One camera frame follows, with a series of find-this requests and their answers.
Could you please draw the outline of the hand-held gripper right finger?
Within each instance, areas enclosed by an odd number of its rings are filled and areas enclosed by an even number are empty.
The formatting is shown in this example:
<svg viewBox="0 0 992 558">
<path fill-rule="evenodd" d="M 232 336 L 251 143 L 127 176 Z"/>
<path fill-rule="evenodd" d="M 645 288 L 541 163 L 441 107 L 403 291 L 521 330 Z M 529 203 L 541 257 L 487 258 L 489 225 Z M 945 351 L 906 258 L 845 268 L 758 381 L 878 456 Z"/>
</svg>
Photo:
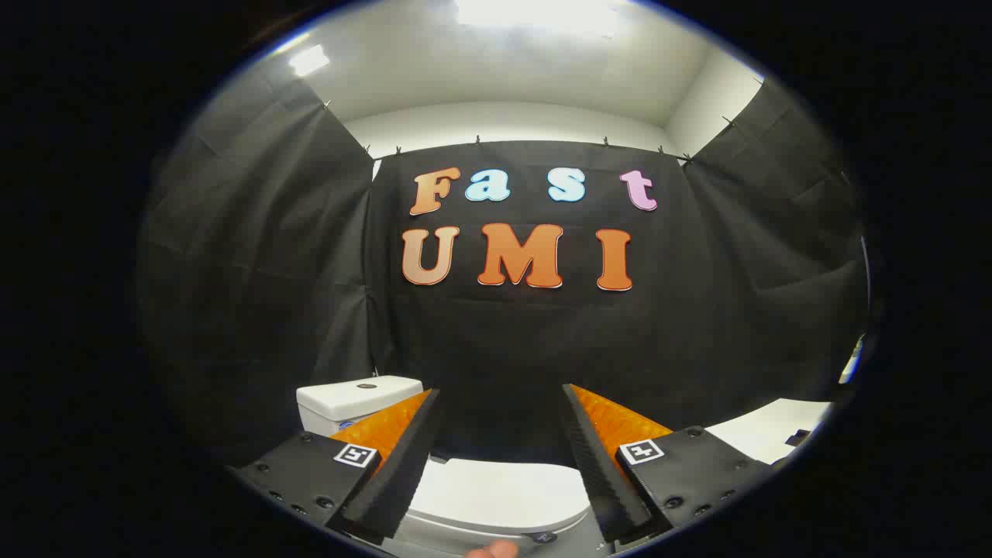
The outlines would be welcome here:
<svg viewBox="0 0 992 558">
<path fill-rule="evenodd" d="M 561 427 L 607 543 L 697 522 L 772 472 L 704 428 L 673 431 L 575 384 L 561 392 Z"/>
</svg>

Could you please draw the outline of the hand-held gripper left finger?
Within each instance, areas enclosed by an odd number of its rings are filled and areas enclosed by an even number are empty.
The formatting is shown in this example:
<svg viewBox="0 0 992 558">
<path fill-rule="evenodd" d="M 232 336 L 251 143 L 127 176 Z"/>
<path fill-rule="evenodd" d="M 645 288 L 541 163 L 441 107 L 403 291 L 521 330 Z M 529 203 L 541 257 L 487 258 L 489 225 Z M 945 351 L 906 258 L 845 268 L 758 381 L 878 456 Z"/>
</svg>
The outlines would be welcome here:
<svg viewBox="0 0 992 558">
<path fill-rule="evenodd" d="M 407 515 L 442 416 L 442 392 L 425 390 L 340 433 L 297 433 L 229 472 L 313 529 L 380 544 Z"/>
</svg>

